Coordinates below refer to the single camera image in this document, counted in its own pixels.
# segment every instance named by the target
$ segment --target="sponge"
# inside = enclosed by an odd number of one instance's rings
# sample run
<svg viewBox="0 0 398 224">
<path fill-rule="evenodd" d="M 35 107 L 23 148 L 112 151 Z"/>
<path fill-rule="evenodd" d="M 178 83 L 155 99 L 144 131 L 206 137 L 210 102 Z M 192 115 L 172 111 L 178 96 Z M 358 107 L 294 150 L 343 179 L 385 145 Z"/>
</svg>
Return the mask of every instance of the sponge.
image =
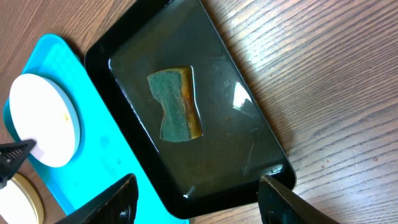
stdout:
<svg viewBox="0 0 398 224">
<path fill-rule="evenodd" d="M 162 105 L 164 115 L 160 138 L 170 142 L 195 139 L 202 135 L 193 102 L 190 67 L 171 68 L 147 77 L 152 96 Z"/>
</svg>

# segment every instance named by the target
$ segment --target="wooden table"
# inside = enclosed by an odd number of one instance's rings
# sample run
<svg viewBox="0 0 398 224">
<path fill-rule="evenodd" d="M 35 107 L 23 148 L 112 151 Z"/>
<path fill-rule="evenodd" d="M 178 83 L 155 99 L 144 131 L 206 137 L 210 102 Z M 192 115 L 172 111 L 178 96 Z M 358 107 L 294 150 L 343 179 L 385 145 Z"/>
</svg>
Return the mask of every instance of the wooden table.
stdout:
<svg viewBox="0 0 398 224">
<path fill-rule="evenodd" d="M 61 35 L 83 55 L 133 2 L 0 1 L 0 105 L 41 35 Z M 203 3 L 289 155 L 294 192 L 341 223 L 397 223 L 398 2 Z M 9 141 L 0 122 L 0 142 Z M 30 164 L 21 171 L 46 222 L 62 218 Z M 261 220 L 256 204 L 194 219 L 213 222 Z"/>
</svg>

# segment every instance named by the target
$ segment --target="round container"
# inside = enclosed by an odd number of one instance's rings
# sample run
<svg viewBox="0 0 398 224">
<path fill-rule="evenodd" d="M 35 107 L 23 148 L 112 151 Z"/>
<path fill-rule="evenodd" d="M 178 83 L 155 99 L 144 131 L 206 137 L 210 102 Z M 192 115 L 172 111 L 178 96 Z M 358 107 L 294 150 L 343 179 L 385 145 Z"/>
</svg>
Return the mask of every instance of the round container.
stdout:
<svg viewBox="0 0 398 224">
<path fill-rule="evenodd" d="M 20 139 L 35 139 L 31 154 L 50 167 L 69 162 L 80 142 L 76 111 L 53 81 L 33 74 L 14 80 L 9 96 L 12 122 Z"/>
</svg>

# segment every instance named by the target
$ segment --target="black tool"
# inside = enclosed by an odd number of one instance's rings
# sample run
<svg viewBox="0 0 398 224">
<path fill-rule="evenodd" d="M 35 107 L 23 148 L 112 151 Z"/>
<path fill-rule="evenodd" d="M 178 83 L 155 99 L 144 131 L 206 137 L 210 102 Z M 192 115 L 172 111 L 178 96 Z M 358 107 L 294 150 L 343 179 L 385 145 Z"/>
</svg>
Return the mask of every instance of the black tool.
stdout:
<svg viewBox="0 0 398 224">
<path fill-rule="evenodd" d="M 128 174 L 57 224 L 134 223 L 137 201 L 136 176 Z"/>
<path fill-rule="evenodd" d="M 263 224 L 338 224 L 270 176 L 262 176 L 259 208 Z"/>
<path fill-rule="evenodd" d="M 0 189 L 7 185 L 35 145 L 36 142 L 31 139 L 0 144 Z"/>
</svg>

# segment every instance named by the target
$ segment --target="blue plastic tray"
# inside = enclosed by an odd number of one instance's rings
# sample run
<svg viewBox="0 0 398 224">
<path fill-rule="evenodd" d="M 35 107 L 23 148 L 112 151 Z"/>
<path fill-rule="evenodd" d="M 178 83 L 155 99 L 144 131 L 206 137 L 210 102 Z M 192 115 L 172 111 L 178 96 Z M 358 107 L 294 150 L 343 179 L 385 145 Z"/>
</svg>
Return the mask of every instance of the blue plastic tray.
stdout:
<svg viewBox="0 0 398 224">
<path fill-rule="evenodd" d="M 53 34 L 40 38 L 23 73 L 40 75 L 57 83 L 70 97 L 79 117 L 80 145 L 67 165 L 51 168 L 29 157 L 67 215 L 126 174 L 133 173 L 139 188 L 136 223 L 189 223 L 166 211 L 85 69 L 65 41 Z M 8 101 L 3 115 L 8 131 L 18 141 Z"/>
</svg>

